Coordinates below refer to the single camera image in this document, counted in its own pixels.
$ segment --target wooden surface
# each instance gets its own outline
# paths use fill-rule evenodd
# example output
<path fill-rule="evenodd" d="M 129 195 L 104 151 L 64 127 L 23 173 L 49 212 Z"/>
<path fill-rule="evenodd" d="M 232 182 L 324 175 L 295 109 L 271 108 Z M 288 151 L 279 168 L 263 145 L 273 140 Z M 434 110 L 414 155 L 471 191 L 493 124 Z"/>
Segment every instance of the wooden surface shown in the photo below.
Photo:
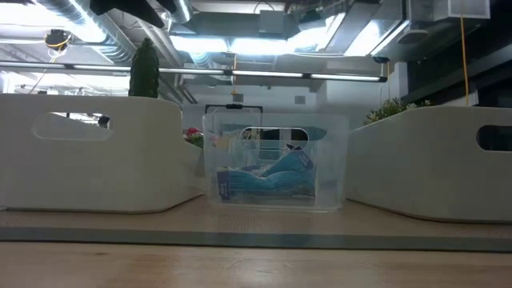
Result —
<path fill-rule="evenodd" d="M 204 197 L 156 214 L 0 211 L 0 227 L 512 238 L 512 225 L 432 222 L 350 201 L 337 212 L 312 213 L 210 206 Z"/>
<path fill-rule="evenodd" d="M 511 254 L 0 243 L 0 287 L 512 287 Z"/>

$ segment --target clear plastic container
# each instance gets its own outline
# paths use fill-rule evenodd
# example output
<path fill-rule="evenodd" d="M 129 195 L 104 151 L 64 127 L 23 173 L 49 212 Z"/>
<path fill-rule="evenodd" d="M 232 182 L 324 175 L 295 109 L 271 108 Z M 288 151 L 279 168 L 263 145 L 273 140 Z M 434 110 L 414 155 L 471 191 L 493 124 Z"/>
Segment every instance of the clear plastic container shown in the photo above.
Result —
<path fill-rule="evenodd" d="M 210 201 L 336 210 L 343 200 L 348 121 L 335 114 L 204 115 Z"/>

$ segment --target white storage bin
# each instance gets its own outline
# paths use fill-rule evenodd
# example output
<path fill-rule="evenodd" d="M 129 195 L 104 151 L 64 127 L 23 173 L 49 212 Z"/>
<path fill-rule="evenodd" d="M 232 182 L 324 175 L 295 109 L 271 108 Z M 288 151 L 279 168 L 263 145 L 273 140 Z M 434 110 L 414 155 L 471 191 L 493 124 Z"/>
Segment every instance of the white storage bin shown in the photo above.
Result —
<path fill-rule="evenodd" d="M 104 129 L 56 113 L 100 113 Z M 163 100 L 0 95 L 0 206 L 121 213 L 161 211 L 202 194 L 202 150 L 182 138 Z"/>
<path fill-rule="evenodd" d="M 208 113 L 210 200 L 236 206 L 336 210 L 349 123 L 341 115 Z"/>

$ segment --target cactus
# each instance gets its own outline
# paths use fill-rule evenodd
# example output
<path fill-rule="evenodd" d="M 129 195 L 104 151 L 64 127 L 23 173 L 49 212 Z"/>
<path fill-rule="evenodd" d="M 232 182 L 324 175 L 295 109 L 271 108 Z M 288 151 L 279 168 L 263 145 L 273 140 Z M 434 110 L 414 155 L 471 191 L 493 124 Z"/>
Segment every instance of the cactus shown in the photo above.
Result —
<path fill-rule="evenodd" d="M 151 40 L 145 38 L 132 59 L 128 95 L 158 98 L 158 66 L 157 51 Z"/>

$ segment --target wooden table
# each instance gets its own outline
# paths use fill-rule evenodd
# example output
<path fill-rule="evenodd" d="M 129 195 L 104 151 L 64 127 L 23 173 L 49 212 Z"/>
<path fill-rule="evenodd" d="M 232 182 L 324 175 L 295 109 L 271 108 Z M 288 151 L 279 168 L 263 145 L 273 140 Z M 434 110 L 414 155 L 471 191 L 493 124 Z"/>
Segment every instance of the wooden table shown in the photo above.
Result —
<path fill-rule="evenodd" d="M 512 255 L 0 243 L 0 287 L 512 287 Z"/>

